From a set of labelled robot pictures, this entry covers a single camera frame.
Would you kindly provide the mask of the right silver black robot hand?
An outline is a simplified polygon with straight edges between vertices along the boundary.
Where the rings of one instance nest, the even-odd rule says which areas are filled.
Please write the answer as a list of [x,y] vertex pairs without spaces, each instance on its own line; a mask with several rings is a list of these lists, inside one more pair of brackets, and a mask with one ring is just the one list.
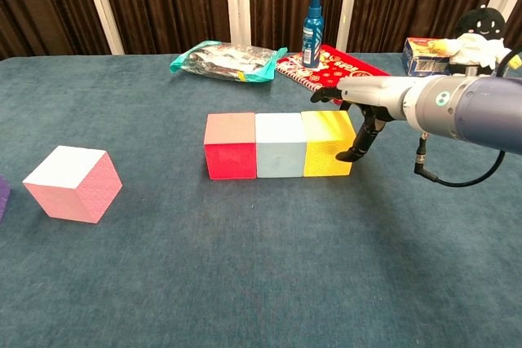
[[355,104],[364,116],[353,145],[347,151],[338,153],[335,159],[348,163],[358,161],[368,152],[388,122],[403,121],[403,101],[413,85],[412,77],[345,77],[335,87],[321,87],[313,92],[313,103],[341,100],[342,110],[348,110]]

